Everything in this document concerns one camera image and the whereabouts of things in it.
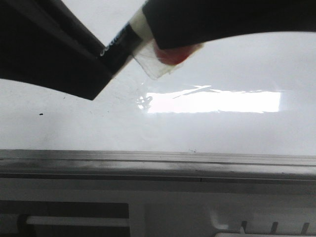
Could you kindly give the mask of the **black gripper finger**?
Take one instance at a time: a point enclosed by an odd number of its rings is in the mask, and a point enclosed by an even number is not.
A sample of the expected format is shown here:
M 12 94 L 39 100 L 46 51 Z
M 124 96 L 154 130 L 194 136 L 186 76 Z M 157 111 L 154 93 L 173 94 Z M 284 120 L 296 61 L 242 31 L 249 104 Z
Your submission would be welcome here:
M 61 0 L 0 3 L 0 77 L 93 100 L 112 79 L 104 45 Z
M 149 0 L 142 11 L 161 49 L 247 34 L 316 30 L 314 0 Z

